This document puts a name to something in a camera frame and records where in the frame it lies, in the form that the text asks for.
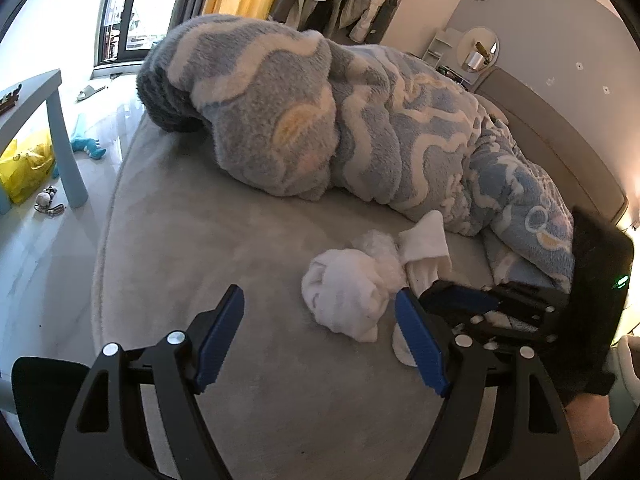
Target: green indicator light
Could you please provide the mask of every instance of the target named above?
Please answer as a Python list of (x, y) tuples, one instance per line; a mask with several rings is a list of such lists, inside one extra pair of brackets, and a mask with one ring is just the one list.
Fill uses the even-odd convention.
[(622, 288), (626, 285), (626, 282), (629, 281), (629, 277), (628, 276), (622, 276), (622, 278), (620, 278), (619, 280), (617, 280), (616, 284), (614, 285), (614, 288)]

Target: white towel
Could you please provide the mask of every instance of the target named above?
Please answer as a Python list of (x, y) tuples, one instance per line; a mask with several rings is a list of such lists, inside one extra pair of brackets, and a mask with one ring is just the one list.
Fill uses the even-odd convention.
[[(451, 277), (451, 258), (442, 213), (429, 211), (414, 227), (401, 232), (398, 240), (400, 262), (404, 264), (409, 287), (418, 298), (438, 278)], [(397, 323), (392, 348), (402, 364), (415, 367), (414, 357)]]
[(391, 235), (371, 230), (352, 240), (351, 245), (376, 261), (378, 274), (385, 280), (389, 294), (395, 294), (406, 286), (406, 275), (400, 263), (398, 247)]
[(355, 249), (316, 256), (302, 278), (302, 297), (316, 322), (361, 343), (378, 339), (378, 320), (389, 303), (376, 261)]

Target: bed headboard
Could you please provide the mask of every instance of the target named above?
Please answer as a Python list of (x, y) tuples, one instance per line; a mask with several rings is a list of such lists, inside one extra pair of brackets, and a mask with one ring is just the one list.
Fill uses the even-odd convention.
[(620, 185), (580, 133), (534, 91), (497, 67), (483, 73), (471, 91), (505, 113), (522, 153), (545, 168), (569, 209), (579, 205), (620, 220), (628, 205)]

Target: metal screw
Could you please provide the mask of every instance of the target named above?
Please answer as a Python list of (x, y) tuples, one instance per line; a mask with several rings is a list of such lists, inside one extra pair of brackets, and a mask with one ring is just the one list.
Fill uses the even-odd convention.
[(462, 346), (462, 348), (469, 348), (473, 343), (474, 340), (466, 334), (460, 334), (456, 336), (456, 345)]
[(536, 353), (533, 351), (533, 348), (530, 346), (523, 346), (520, 348), (520, 355), (525, 359), (533, 359)]
[(184, 335), (184, 332), (180, 332), (179, 330), (177, 330), (176, 332), (171, 332), (167, 337), (166, 337), (166, 341), (170, 344), (170, 345), (179, 345), (181, 342), (183, 342), (186, 339), (186, 336)]
[(102, 353), (108, 356), (116, 355), (120, 347), (116, 343), (109, 343), (102, 348)]

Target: window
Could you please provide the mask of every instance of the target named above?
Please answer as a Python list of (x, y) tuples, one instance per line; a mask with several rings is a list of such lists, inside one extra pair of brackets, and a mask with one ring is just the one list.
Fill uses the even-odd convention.
[(98, 64), (145, 59), (167, 34), (175, 0), (107, 0)]

